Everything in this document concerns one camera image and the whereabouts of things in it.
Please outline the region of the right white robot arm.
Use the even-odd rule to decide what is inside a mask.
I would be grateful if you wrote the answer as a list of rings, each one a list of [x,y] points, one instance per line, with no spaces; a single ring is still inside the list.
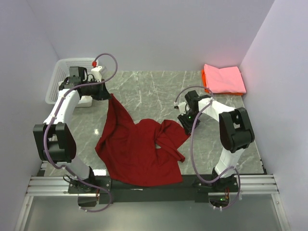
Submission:
[[[178,120],[185,133],[191,136],[190,156],[194,172],[201,183],[222,192],[232,182],[234,174],[239,175],[236,165],[244,150],[255,140],[248,112],[243,107],[234,108],[216,101],[213,93],[200,96],[192,90],[186,93],[185,102],[179,103],[178,98],[179,96],[174,101],[174,108],[180,112]],[[214,178],[211,180],[206,180],[199,174],[193,155],[195,129],[202,114],[219,123],[219,137],[223,147],[219,161],[212,171]]]

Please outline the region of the red t shirt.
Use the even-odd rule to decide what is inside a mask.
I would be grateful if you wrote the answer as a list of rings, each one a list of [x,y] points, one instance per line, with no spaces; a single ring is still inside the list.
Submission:
[[[112,96],[95,151],[113,180],[144,187],[169,185],[182,182],[178,163],[185,157],[178,149],[188,138],[173,120],[142,119],[135,124]]]

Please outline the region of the white plastic basket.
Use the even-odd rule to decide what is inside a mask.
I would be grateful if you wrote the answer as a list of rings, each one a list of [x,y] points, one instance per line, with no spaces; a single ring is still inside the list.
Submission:
[[[53,74],[46,93],[45,102],[47,104],[55,104],[58,99],[59,86],[66,77],[69,76],[69,68],[71,66],[81,66],[87,69],[88,74],[91,74],[93,68],[92,62],[94,58],[68,58],[59,60],[53,70]],[[106,72],[106,67],[102,66],[100,74],[103,76]],[[111,94],[105,89],[103,100],[111,99]],[[76,108],[84,108],[92,106],[93,98],[91,96],[82,96]]]

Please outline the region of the orange folded t shirt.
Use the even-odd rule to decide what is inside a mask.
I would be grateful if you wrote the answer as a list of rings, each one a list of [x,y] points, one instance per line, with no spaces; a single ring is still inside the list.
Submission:
[[[203,83],[203,86],[205,88],[207,88],[205,71],[202,70],[201,73],[202,73],[202,83]],[[244,93],[240,93],[240,92],[221,92],[221,93],[218,93],[218,94],[220,94],[220,95],[237,95],[237,96],[243,96],[244,95]]]

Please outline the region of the aluminium frame rail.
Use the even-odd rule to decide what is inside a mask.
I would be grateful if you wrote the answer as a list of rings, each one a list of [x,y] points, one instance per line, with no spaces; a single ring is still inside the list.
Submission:
[[[210,200],[193,175],[180,184],[141,188],[102,180],[108,195],[70,194],[61,177],[32,177],[17,220],[17,231],[288,231],[288,222],[272,175],[242,175],[240,199],[226,209]]]

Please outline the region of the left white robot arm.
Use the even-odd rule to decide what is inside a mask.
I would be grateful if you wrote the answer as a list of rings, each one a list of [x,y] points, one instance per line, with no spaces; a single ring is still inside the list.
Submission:
[[[66,170],[68,174],[63,179],[84,193],[96,190],[96,180],[92,168],[77,156],[77,145],[68,124],[82,98],[90,97],[97,101],[111,98],[102,78],[104,70],[97,65],[90,71],[71,66],[69,75],[59,82],[58,99],[50,115],[33,128],[40,159],[48,161],[55,169]]]

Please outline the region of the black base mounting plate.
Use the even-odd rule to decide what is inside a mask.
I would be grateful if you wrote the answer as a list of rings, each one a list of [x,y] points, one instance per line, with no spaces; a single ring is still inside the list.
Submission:
[[[95,185],[108,190],[114,203],[172,201],[208,203],[211,201],[209,199],[210,193],[221,193],[228,196],[229,193],[238,191],[237,178],[234,175],[220,178],[211,184],[201,182],[195,175],[183,175],[180,183],[153,187],[130,185],[113,180],[109,176],[96,176]],[[106,204],[109,202],[108,193],[76,180],[70,180],[68,193],[78,195],[80,206],[94,207],[96,203]]]

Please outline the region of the pink folded t shirt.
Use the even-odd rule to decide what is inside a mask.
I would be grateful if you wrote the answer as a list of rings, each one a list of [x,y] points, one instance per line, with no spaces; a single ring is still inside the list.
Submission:
[[[240,92],[246,94],[246,88],[238,67],[217,68],[204,64],[207,88],[213,93]]]

